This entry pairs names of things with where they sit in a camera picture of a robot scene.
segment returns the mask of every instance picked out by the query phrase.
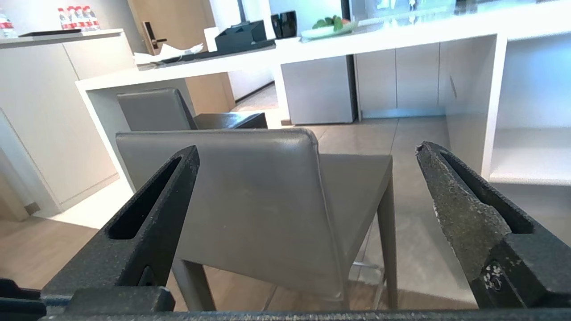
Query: door handle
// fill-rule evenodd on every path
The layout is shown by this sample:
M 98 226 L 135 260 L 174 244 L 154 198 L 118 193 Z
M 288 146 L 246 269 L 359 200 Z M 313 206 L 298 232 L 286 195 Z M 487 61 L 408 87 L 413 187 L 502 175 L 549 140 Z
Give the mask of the door handle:
M 152 30 L 151 27 L 151 22 L 150 21 L 144 21 L 143 22 L 147 37 L 149 42 L 151 43 L 151 46 L 153 49 L 158 49 L 159 48 L 159 42 L 166 42 L 167 39 L 163 38 L 163 39 L 157 39 L 155 38 L 155 33 Z

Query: chair seat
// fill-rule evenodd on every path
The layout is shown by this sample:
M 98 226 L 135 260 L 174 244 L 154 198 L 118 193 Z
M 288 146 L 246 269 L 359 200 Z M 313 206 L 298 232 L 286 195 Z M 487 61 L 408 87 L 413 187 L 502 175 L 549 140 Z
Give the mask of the chair seat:
M 321 154 L 319 161 L 328 210 L 346 262 L 352 264 L 391 178 L 392 158 Z
M 236 129 L 236 128 L 253 128 L 253 122 L 266 122 L 264 113 L 243 115 L 241 113 L 224 113 L 224 114 L 199 114 L 193 118 L 196 127 L 200 130 L 206 129 Z

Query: chair backrest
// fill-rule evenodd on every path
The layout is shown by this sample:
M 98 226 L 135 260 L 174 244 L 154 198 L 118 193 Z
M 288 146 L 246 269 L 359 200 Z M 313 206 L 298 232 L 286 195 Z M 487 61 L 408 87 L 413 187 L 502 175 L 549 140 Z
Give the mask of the chair backrest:
M 339 245 L 311 131 L 119 133 L 116 141 L 135 188 L 173 153 L 197 146 L 178 257 L 300 291 L 341 293 Z
M 184 98 L 176 88 L 118 94 L 117 100 L 132 131 L 196 129 Z

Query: black tray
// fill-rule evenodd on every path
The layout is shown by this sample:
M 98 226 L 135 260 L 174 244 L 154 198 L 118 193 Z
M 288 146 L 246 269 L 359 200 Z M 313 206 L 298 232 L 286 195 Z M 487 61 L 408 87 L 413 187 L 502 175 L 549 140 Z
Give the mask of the black tray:
M 219 57 L 219 56 L 230 55 L 230 54 L 245 53 L 247 51 L 262 49 L 262 48 L 268 48 L 268 47 L 272 47 L 272 46 L 273 47 L 276 46 L 276 41 L 273 39 L 272 40 L 266 40 L 266 41 L 259 41 L 259 42 L 254 43 L 253 45 L 242 46 L 242 47 L 234 47 L 234 48 L 229 49 L 229 50 L 205 51 L 203 53 L 188 54 L 188 55 L 182 55 L 179 57 L 163 59 L 159 62 L 155 62 L 155 64 L 165 65 L 167 63 L 180 62 L 180 61 L 194 61 L 194 60 L 199 60 L 199 59 L 213 58 L 213 57 Z
M 31 33 L 19 35 L 18 37 L 37 37 L 39 35 L 76 34 L 76 33 L 80 33 L 80 32 L 81 32 L 81 29 L 33 31 Z

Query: shelf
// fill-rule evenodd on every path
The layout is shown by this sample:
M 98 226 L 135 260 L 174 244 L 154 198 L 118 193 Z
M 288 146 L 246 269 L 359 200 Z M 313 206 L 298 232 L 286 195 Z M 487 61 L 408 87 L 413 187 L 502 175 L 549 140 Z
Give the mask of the shelf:
M 498 129 L 491 183 L 571 186 L 571 128 Z

